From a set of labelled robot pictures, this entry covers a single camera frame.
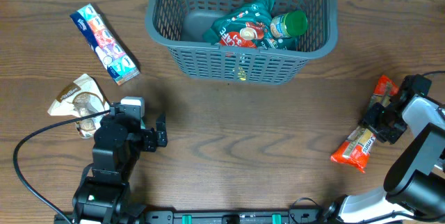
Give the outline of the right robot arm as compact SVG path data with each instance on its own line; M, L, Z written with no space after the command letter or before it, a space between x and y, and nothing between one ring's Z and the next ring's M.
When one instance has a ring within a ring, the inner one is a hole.
M389 103L374 103L359 121L370 141L394 144L406 130L411 144L389 169L384 184L345 197L332 214L338 223L444 222L444 105L428 96L432 81L408 75Z

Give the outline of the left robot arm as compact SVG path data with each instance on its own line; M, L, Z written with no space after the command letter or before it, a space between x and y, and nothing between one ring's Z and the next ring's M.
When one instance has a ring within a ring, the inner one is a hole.
M155 128L141 126L139 105L114 103L94 134L93 162L85 167L72 204L73 223L144 223L145 205L131 203L129 178L141 152L166 147L165 114Z

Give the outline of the orange spaghetti pack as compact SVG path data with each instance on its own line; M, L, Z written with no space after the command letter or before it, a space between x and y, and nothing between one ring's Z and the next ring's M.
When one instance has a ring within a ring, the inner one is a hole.
M378 79L367 109L371 109L375 103L387 106L390 97L397 92L398 86L389 77L382 75ZM369 161L370 151L375 140L375 134L358 125L337 151L330 156L330 160L335 163L353 166L360 172L365 173L364 169Z

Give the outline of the green lidded jar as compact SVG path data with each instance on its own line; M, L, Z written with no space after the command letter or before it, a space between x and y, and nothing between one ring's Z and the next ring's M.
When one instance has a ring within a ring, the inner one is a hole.
M270 23L274 38L295 38L305 34L307 28L307 16L301 10L275 16Z

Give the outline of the green coffee bag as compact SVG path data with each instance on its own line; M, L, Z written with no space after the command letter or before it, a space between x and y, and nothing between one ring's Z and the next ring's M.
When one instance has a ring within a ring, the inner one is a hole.
M296 38L274 38L270 23L275 0L245 3L219 19L203 34L212 45L263 49L296 50Z

